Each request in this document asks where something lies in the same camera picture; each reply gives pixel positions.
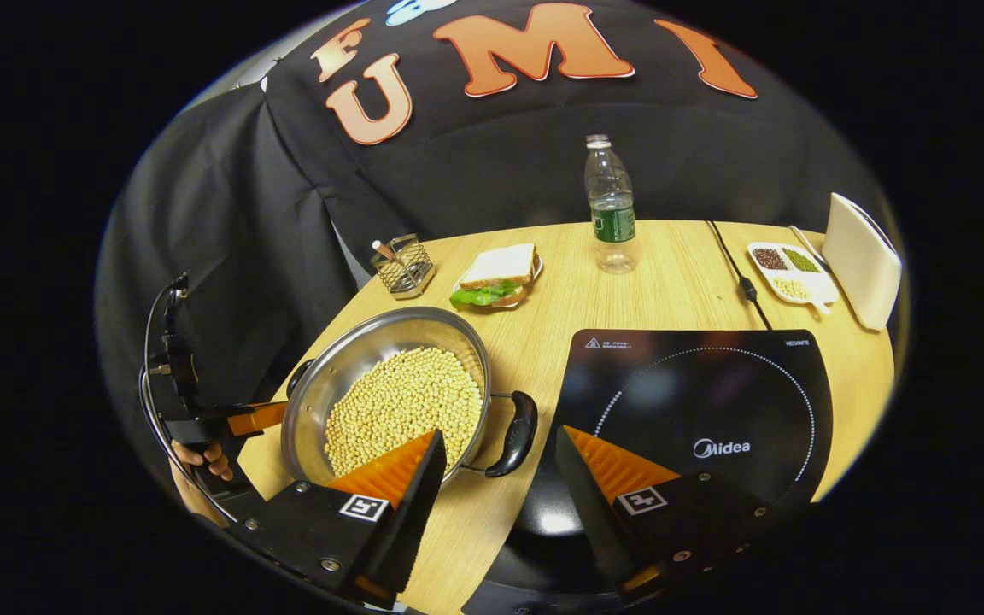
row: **wooden table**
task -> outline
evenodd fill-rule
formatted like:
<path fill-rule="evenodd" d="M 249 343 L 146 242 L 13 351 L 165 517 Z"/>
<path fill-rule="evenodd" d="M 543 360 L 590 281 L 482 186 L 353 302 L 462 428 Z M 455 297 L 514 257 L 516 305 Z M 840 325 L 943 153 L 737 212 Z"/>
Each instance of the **wooden table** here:
<path fill-rule="evenodd" d="M 815 334 L 827 369 L 833 400 L 830 460 L 815 501 L 823 498 L 863 450 L 890 395 L 894 363 L 886 331 L 859 325 L 844 293 L 828 316 L 810 305 L 778 300 L 750 260 L 754 241 L 800 245 L 786 227 L 718 222 L 743 275 L 758 288 L 763 312 L 774 328 L 805 328 Z M 462 472 L 442 487 L 435 502 L 402 603 L 430 614 L 460 612 L 515 522 L 530 489 L 540 452 L 559 398 L 571 335 L 582 328 L 637 330 L 763 330 L 753 305 L 741 299 L 737 278 L 710 226 L 695 220 L 640 220 L 640 264 L 614 276 L 599 272 L 590 256 L 589 222 L 532 226 L 449 237 L 425 243 L 438 273 L 417 299 L 396 301 L 378 280 L 371 280 L 332 320 L 306 358 L 363 320 L 409 305 L 450 310 L 456 281 L 477 253 L 503 245 L 533 242 L 544 260 L 530 296 L 514 311 L 461 312 L 488 348 L 490 390 L 524 390 L 539 410 L 534 448 L 518 471 L 488 479 Z M 805 233 L 820 248 L 823 235 Z M 285 383 L 276 400 L 285 397 Z M 495 462 L 511 404 L 489 408 L 489 428 L 477 467 Z M 292 478 L 280 458 L 280 427 L 251 437 L 238 463 L 265 499 Z"/>

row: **sandwich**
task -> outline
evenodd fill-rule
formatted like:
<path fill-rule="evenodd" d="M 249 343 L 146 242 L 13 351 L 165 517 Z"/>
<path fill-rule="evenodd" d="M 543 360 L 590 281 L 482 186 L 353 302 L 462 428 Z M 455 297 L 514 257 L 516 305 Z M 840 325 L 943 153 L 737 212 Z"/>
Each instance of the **sandwich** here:
<path fill-rule="evenodd" d="M 508 245 L 477 254 L 458 290 L 450 296 L 454 310 L 461 305 L 484 308 L 510 308 L 526 296 L 526 285 L 534 279 L 538 252 L 532 243 Z"/>

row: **lettuce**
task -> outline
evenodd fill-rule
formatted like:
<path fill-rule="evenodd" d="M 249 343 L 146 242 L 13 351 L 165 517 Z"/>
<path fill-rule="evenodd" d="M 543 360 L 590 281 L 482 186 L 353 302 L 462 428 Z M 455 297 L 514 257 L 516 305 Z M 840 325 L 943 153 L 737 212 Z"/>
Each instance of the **lettuce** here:
<path fill-rule="evenodd" d="M 450 296 L 450 305 L 454 305 L 454 310 L 460 310 L 461 305 L 469 303 L 472 305 L 491 305 L 503 299 L 504 296 L 511 295 L 515 289 L 522 284 L 511 283 L 504 280 L 500 285 L 479 288 L 477 290 L 457 290 Z"/>

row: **midea logo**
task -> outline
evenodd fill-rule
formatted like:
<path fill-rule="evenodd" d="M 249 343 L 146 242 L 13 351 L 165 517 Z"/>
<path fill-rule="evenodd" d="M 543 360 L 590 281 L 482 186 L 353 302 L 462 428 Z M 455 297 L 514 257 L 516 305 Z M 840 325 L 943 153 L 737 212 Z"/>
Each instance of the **midea logo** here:
<path fill-rule="evenodd" d="M 735 444 L 734 442 L 717 444 L 707 439 L 707 437 L 702 437 L 702 439 L 694 443 L 694 456 L 699 459 L 711 458 L 712 455 L 730 455 L 731 453 L 749 452 L 750 442 L 744 442 L 742 444 Z"/>

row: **stainless steel pot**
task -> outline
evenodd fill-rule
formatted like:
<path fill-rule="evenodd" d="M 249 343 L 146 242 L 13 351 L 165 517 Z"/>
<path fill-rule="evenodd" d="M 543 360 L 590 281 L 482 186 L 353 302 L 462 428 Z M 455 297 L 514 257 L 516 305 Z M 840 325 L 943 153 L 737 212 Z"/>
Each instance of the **stainless steel pot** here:
<path fill-rule="evenodd" d="M 511 394 L 489 393 L 488 353 L 477 332 L 460 316 L 438 307 L 403 307 L 379 314 L 345 332 L 316 359 L 300 366 L 290 379 L 281 431 L 286 471 L 296 480 L 309 480 L 317 485 L 335 479 L 337 475 L 325 456 L 325 421 L 333 406 L 375 363 L 401 351 L 427 346 L 457 355 L 483 397 L 476 432 L 465 452 L 442 475 L 442 483 L 447 483 L 459 470 L 481 472 L 492 478 L 522 465 L 534 444 L 538 425 L 534 400 L 520 390 Z M 485 470 L 477 470 L 469 463 L 480 449 L 492 397 L 512 398 L 515 417 L 504 436 L 500 460 Z"/>

